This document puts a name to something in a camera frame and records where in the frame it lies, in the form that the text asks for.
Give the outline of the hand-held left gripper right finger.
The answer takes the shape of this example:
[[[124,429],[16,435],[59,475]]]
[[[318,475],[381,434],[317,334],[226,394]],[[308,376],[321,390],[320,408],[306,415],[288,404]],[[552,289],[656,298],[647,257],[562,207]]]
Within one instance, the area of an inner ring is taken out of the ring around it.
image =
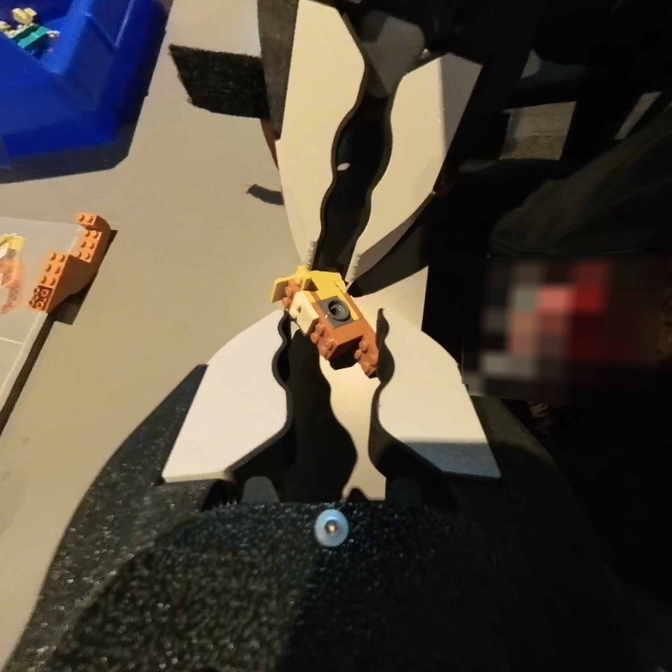
[[[378,311],[377,374],[368,452],[388,478],[405,469],[500,479],[481,420],[456,360],[395,312]]]

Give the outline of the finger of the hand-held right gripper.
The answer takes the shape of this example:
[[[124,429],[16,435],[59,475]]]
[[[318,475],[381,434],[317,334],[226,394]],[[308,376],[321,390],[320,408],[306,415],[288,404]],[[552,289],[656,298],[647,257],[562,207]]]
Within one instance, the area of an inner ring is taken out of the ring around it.
[[[372,189],[347,283],[384,258],[433,197],[482,68],[448,53],[424,62],[400,80],[391,105],[389,160]]]
[[[299,1],[276,152],[283,202],[302,265],[315,264],[324,210],[337,179],[337,142],[359,105],[365,70],[348,19],[333,6]]]

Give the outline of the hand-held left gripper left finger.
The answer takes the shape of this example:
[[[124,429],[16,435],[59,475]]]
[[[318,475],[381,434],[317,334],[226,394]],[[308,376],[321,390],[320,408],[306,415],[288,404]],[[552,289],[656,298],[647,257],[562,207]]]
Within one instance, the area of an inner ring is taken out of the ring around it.
[[[278,369],[286,318],[272,310],[209,360],[163,467],[164,481],[233,481],[287,434],[292,404]]]

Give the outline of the tan and brown toy brick model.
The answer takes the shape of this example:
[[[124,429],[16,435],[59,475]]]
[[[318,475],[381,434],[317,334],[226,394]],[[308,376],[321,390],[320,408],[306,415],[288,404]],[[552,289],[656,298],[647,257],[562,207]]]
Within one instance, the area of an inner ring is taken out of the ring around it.
[[[322,358],[331,361],[352,356],[367,377],[377,374],[376,332],[338,272],[299,265],[291,275],[274,280],[271,302],[282,304]]]

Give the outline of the person's right hand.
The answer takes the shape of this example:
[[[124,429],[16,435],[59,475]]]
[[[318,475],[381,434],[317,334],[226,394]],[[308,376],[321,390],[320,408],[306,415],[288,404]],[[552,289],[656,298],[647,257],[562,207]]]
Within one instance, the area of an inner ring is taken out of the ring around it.
[[[276,151],[276,135],[273,122],[270,119],[261,119],[261,128],[264,134],[265,142],[269,148],[272,160],[276,168],[279,169],[278,154]]]

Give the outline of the brown toy brick hull piece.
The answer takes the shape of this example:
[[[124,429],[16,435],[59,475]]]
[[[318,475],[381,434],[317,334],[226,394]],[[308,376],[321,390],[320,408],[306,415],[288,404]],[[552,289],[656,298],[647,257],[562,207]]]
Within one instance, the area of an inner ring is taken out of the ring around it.
[[[79,227],[68,251],[49,250],[28,306],[40,313],[52,313],[64,301],[79,293],[94,280],[112,240],[110,224],[93,212],[78,212]]]

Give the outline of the grey instruction booklet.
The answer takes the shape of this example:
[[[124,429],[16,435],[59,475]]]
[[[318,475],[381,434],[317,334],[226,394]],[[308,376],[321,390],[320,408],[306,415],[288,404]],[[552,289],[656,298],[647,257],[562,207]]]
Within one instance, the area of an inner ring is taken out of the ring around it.
[[[47,315],[29,306],[53,251],[69,253],[79,234],[75,223],[1,217],[1,428],[38,347]]]

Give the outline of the blue plastic storage bin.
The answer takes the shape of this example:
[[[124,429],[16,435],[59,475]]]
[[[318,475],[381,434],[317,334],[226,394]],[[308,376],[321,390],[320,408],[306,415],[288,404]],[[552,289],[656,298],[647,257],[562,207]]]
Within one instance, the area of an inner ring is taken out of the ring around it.
[[[163,1],[2,1],[61,35],[41,57],[1,34],[1,168],[104,144],[137,118],[167,24]]]

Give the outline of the small yellow green toy figure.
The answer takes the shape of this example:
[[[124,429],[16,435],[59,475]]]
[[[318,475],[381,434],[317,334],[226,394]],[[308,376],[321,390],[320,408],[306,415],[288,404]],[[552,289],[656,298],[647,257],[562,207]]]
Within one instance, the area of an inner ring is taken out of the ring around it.
[[[1,19],[1,33],[26,53],[41,57],[61,35],[60,31],[44,25],[40,14],[32,7],[14,7],[11,20]]]

